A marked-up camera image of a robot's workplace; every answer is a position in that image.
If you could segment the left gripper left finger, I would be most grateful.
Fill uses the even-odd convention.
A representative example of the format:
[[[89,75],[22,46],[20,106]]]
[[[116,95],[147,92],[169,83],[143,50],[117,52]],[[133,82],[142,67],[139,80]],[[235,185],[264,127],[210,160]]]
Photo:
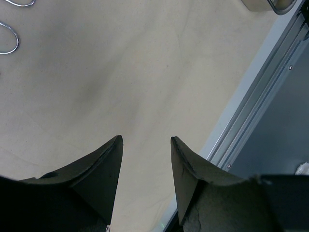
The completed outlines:
[[[103,232],[110,225],[123,157],[117,135],[40,178],[0,179],[3,232]]]

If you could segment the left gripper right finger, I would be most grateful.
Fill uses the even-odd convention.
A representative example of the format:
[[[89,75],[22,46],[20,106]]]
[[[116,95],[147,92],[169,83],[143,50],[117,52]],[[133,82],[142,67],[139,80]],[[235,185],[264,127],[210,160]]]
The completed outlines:
[[[171,163],[179,223],[186,232],[306,232],[306,175],[230,174],[172,137]]]

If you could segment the metal instrument tray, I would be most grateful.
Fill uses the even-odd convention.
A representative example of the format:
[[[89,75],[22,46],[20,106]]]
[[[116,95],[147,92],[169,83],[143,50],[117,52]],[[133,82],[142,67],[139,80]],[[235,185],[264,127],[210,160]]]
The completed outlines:
[[[273,11],[277,15],[285,15],[295,5],[296,0],[241,0],[251,12]]]

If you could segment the surgical scissors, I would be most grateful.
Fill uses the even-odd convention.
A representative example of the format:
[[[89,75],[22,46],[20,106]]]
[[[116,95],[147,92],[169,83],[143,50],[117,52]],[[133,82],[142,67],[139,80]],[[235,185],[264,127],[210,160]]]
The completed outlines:
[[[19,38],[19,35],[17,34],[17,32],[12,28],[10,27],[9,25],[7,25],[6,23],[4,22],[0,22],[0,26],[5,28],[6,30],[8,30],[14,37],[15,39],[15,45],[12,49],[10,50],[7,50],[7,51],[1,51],[0,54],[1,55],[8,55],[8,54],[12,54],[14,52],[16,52],[20,46],[20,38]]]

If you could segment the beige cloth wrap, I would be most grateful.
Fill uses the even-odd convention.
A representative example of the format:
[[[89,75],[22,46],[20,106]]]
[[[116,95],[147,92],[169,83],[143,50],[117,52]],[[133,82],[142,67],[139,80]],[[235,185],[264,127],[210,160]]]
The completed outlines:
[[[277,19],[239,0],[0,3],[0,173],[40,177],[116,135],[111,231],[151,232],[174,197],[170,138],[199,152]]]

